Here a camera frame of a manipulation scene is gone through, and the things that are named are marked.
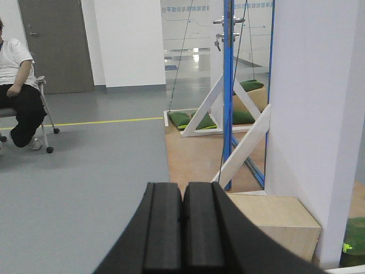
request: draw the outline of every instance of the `chair leg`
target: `chair leg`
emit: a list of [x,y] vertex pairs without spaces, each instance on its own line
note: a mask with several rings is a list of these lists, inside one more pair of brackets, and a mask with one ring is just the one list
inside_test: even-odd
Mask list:
[[46,151],[48,153],[52,153],[53,152],[53,147],[48,146],[48,138],[47,138],[46,131],[44,130],[44,124],[42,123],[41,126],[42,126],[42,131],[43,131],[44,142],[46,143]]
[[50,112],[50,109],[48,108],[48,104],[47,104],[46,98],[44,97],[44,94],[43,94],[43,85],[41,85],[40,88],[42,89],[41,98],[42,98],[44,107],[46,108],[46,112],[48,114],[48,118],[51,121],[52,128],[53,128],[53,132],[54,132],[54,134],[58,134],[59,133],[59,128],[55,128],[55,124],[52,121],[51,112]]
[[0,132],[0,142],[6,142],[7,141],[7,137],[6,136],[2,136],[1,132]]

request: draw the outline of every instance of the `yellow floor line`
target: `yellow floor line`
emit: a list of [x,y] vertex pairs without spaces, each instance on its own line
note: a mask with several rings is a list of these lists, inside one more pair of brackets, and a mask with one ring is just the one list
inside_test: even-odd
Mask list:
[[[78,122],[78,123],[64,123],[64,124],[55,124],[55,126],[78,126],[81,124],[108,124],[108,123],[123,123],[123,122],[138,122],[138,121],[148,121],[148,120],[162,120],[163,117],[151,117],[151,118],[138,118],[138,119],[123,119],[123,120],[108,120],[108,121],[95,121],[95,122]],[[0,130],[11,130],[12,127],[3,127]]]

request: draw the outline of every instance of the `green sandbag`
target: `green sandbag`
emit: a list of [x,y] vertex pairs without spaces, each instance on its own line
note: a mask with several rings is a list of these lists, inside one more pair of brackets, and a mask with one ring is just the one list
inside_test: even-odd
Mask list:
[[365,217],[347,220],[340,264],[343,267],[365,264]]
[[343,252],[349,255],[365,255],[365,217],[347,220]]
[[169,117],[172,123],[179,129],[183,130],[190,122],[190,117],[184,112],[172,112],[169,113]]
[[253,124],[254,122],[255,119],[248,111],[233,111],[233,124]]
[[211,128],[217,128],[217,125],[213,122],[213,120],[210,118],[209,114],[206,113],[201,119],[201,122],[196,127],[197,130],[209,130]]
[[263,83],[258,82],[256,79],[243,81],[240,84],[246,92],[263,87]]

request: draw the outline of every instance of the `chair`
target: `chair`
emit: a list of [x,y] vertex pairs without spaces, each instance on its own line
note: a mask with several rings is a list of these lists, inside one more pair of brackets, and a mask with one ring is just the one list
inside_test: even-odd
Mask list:
[[[43,91],[43,87],[46,84],[46,79],[44,76],[40,76],[37,78],[36,83],[39,87],[39,92],[40,92],[40,98],[42,99],[43,105],[44,105],[44,110],[47,112],[47,116],[50,118],[52,127],[53,127],[53,132],[55,134],[59,133],[59,129],[55,128],[55,125],[52,121],[52,117],[50,114],[50,110],[48,108],[48,104],[46,102],[46,98],[44,97],[44,91]],[[16,116],[17,112],[15,110],[13,110],[12,108],[0,108],[0,118],[4,118],[4,117],[12,117],[12,116]],[[53,152],[53,147],[48,146],[48,139],[47,139],[47,134],[44,130],[44,121],[41,124],[42,126],[42,131],[43,131],[43,137],[44,137],[44,142],[46,143],[46,151],[47,153],[52,153]],[[6,136],[2,136],[0,133],[0,141],[1,142],[6,142],[7,141],[7,137]]]

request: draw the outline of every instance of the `gray door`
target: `gray door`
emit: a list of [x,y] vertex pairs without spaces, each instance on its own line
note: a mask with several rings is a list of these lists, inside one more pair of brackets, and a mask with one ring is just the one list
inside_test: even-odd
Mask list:
[[18,0],[35,74],[45,93],[94,90],[79,0]]

